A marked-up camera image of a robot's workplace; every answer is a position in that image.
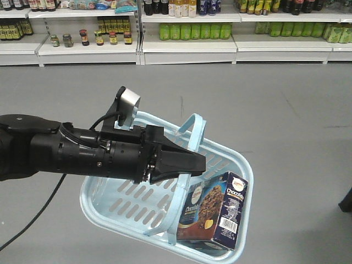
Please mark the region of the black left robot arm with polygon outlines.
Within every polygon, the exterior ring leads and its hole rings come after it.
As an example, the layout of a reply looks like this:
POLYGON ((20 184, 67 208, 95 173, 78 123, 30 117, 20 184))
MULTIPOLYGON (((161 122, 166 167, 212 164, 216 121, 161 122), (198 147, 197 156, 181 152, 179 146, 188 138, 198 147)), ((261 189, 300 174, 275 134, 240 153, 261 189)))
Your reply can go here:
POLYGON ((206 170, 203 155, 170 141, 161 126, 111 128, 100 131, 72 123, 7 114, 1 116, 1 180, 52 172, 155 184, 206 170))

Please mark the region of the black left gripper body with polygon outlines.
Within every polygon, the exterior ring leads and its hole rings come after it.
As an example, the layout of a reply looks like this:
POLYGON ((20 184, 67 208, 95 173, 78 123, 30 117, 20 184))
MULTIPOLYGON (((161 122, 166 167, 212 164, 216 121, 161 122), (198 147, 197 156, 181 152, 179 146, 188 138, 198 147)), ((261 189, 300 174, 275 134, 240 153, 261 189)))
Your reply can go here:
POLYGON ((131 180, 135 184, 156 177, 155 166, 165 143, 164 128, 147 125, 116 129, 103 125, 100 132, 100 176, 131 180))

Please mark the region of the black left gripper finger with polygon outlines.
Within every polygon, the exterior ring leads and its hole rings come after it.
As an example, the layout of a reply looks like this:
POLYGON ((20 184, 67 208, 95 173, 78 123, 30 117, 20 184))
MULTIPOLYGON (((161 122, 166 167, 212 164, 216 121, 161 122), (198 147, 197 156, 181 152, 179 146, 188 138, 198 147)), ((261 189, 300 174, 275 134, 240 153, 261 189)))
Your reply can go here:
POLYGON ((194 152, 162 151, 152 162, 150 184, 178 178, 180 174, 201 176, 206 171, 206 157, 194 152))
POLYGON ((182 148, 168 138, 162 142, 162 163, 166 165, 205 165, 205 156, 182 148))

